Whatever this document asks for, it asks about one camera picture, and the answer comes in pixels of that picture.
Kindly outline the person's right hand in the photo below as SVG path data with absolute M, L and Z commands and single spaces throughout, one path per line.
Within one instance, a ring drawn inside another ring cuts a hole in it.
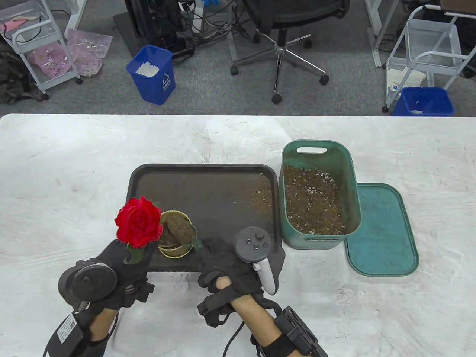
M 211 293 L 197 309 L 208 326 L 224 325 L 226 320 L 220 320 L 219 316 L 235 312 L 231 302 L 245 295 L 251 295 L 263 308 L 281 314 L 282 309 L 276 302 L 264 298 L 260 278 L 252 264 L 240 259 L 232 245 L 219 238 L 206 238 L 198 245 L 197 253 L 200 256 L 198 284 Z

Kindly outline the person's left hand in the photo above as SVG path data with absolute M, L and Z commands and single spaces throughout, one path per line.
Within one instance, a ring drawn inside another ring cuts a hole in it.
M 75 279 L 81 285 L 80 290 L 88 294 L 81 301 L 88 302 L 89 308 L 117 311 L 131 307 L 135 301 L 146 302 L 154 285 L 148 282 L 148 267 L 157 251 L 157 242 L 151 242 L 144 248 L 139 260 L 135 260 L 125 243 L 112 240 L 96 257 L 78 261 L 82 270 Z

